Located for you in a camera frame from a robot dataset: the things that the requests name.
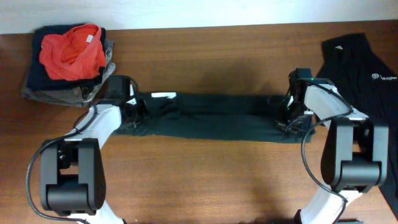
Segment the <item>dark green Nike t-shirt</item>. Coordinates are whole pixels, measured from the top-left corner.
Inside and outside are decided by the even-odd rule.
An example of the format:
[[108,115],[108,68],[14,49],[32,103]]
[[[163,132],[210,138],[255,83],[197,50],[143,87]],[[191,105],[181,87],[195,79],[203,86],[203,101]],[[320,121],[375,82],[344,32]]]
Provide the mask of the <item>dark green Nike t-shirt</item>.
[[139,93],[151,118],[115,135],[173,136],[189,139],[300,143],[304,134],[289,134],[274,125],[282,95],[212,95]]

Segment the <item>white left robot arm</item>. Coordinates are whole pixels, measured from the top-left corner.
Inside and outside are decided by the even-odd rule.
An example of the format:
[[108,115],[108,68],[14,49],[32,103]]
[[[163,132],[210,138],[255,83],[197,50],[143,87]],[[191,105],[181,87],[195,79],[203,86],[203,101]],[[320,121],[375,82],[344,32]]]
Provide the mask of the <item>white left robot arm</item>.
[[124,223],[106,202],[101,148],[125,124],[142,118],[137,82],[124,75],[108,78],[102,98],[90,105],[66,135],[47,140],[40,155],[40,203],[57,220]]

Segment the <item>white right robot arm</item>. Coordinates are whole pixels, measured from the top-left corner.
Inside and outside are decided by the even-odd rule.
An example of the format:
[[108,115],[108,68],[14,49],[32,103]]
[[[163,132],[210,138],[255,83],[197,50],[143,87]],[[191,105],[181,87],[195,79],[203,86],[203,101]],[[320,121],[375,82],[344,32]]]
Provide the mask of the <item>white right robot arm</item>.
[[[389,128],[351,106],[327,78],[315,78],[308,68],[289,74],[289,89],[279,106],[275,125],[301,134],[300,153],[305,170],[319,188],[311,201],[297,210],[294,222],[341,223],[350,203],[380,186],[387,177]],[[305,144],[317,126],[328,134],[320,162],[322,179],[310,170]]]

